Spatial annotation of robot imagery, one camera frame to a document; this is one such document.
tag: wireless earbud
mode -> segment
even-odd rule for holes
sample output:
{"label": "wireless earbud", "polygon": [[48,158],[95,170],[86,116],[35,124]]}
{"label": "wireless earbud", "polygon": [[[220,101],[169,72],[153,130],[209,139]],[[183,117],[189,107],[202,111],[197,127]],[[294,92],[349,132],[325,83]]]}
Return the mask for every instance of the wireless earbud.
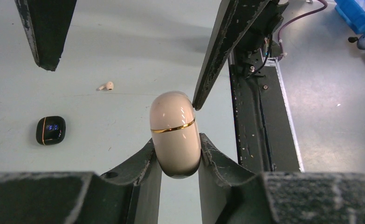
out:
{"label": "wireless earbud", "polygon": [[114,89],[113,82],[107,82],[105,85],[100,86],[97,90],[102,90],[104,88],[106,88],[108,91],[113,90]]}
{"label": "wireless earbud", "polygon": [[149,118],[156,157],[163,172],[176,179],[193,175],[200,165],[201,144],[188,96],[179,91],[158,96]]}

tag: black plastic part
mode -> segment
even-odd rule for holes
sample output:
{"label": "black plastic part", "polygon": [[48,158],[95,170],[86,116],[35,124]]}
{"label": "black plastic part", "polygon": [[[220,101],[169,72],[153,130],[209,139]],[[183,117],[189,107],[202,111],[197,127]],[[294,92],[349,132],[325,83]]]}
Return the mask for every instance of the black plastic part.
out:
{"label": "black plastic part", "polygon": [[229,66],[237,158],[246,169],[299,172],[299,161],[276,67],[265,66],[248,79],[241,68],[262,65],[260,52],[245,57],[235,49]]}
{"label": "black plastic part", "polygon": [[55,71],[76,0],[15,0],[35,63]]}
{"label": "black plastic part", "polygon": [[0,224],[156,224],[161,178],[152,141],[101,177],[0,173]]}
{"label": "black plastic part", "polygon": [[62,117],[44,117],[38,122],[35,138],[41,145],[54,145],[63,141],[65,134],[66,121]]}
{"label": "black plastic part", "polygon": [[258,50],[262,46],[265,37],[273,34],[281,26],[284,19],[281,14],[288,5],[288,2],[279,5],[277,0],[270,1],[241,38],[237,48],[245,51]]}
{"label": "black plastic part", "polygon": [[348,38],[348,42],[350,42],[350,43],[355,43],[355,42],[357,42],[358,41],[358,37],[356,37],[356,36],[350,36],[349,38]]}
{"label": "black plastic part", "polygon": [[222,0],[193,97],[200,110],[227,57],[269,0]]}
{"label": "black plastic part", "polygon": [[254,176],[201,135],[204,224],[365,224],[365,175],[268,172]]}

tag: copper stripe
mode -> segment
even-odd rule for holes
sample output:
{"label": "copper stripe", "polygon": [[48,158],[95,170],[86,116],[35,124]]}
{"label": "copper stripe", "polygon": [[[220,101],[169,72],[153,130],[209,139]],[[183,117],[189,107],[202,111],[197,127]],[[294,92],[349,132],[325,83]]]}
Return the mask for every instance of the copper stripe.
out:
{"label": "copper stripe", "polygon": [[42,143],[43,143],[44,145],[45,145],[45,141],[44,141],[45,121],[46,121],[46,117],[44,117],[44,126],[42,127]]}
{"label": "copper stripe", "polygon": [[153,133],[165,133],[165,132],[172,132],[172,131],[177,131],[177,130],[181,130],[181,129],[184,129],[184,128],[187,128],[191,125],[194,124],[196,118],[193,119],[193,121],[187,123],[187,124],[184,124],[182,126],[179,126],[179,127],[174,127],[174,128],[167,128],[167,129],[161,129],[161,130],[153,130],[151,129],[151,132]]}

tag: blue bin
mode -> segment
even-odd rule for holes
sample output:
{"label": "blue bin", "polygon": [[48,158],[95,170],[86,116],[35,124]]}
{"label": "blue bin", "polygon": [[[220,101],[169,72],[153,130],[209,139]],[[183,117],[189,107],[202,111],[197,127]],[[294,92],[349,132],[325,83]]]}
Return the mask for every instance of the blue bin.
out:
{"label": "blue bin", "polygon": [[365,10],[359,3],[365,0],[335,0],[336,11],[356,34],[365,33]]}

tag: cable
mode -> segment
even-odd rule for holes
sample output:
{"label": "cable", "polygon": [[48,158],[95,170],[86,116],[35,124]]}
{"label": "cable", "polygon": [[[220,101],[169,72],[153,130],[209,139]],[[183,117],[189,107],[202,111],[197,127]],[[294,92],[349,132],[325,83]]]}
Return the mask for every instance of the cable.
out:
{"label": "cable", "polygon": [[316,9],[316,10],[313,10],[311,12],[308,12],[308,13],[305,13],[305,14],[302,14],[296,18],[293,18],[292,20],[288,21],[287,23],[285,23],[279,30],[278,30],[278,34],[277,34],[277,39],[278,39],[278,44],[280,45],[280,50],[281,50],[281,54],[280,56],[277,57],[277,59],[280,61],[284,56],[287,55],[287,53],[284,53],[284,50],[282,48],[282,39],[281,39],[281,32],[284,28],[286,28],[289,24],[295,22],[296,20],[299,20],[305,16],[308,16],[308,15],[311,15],[311,14],[314,14],[314,13],[318,13],[318,12],[321,12],[322,10],[326,9],[328,7],[328,3],[326,2],[326,0],[317,0],[319,2],[321,2],[324,6],[319,8],[319,9]]}
{"label": "cable", "polygon": [[273,35],[270,35],[270,38],[269,38],[269,46],[268,46],[268,49],[266,51],[266,56],[265,56],[265,60],[263,61],[263,64],[257,70],[255,70],[254,72],[252,72],[251,74],[249,74],[245,79],[248,79],[252,75],[255,75],[261,69],[263,69],[263,67],[265,67],[266,62],[268,61],[269,55],[271,54],[271,45],[273,45]]}

